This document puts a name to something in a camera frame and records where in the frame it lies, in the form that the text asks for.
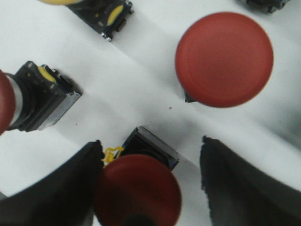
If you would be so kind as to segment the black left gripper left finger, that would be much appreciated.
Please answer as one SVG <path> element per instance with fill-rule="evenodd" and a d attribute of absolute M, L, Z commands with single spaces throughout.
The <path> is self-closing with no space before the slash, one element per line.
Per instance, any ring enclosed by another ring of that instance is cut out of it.
<path fill-rule="evenodd" d="M 90 226 L 93 197 L 104 157 L 99 140 L 36 184 L 0 201 L 2 226 Z"/>

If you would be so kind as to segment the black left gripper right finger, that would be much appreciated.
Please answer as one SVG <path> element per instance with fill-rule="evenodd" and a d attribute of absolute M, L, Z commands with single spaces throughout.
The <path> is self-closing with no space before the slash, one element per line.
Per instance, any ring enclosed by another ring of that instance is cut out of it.
<path fill-rule="evenodd" d="M 301 193 L 267 175 L 221 141 L 204 136 L 201 186 L 214 226 L 299 226 Z"/>

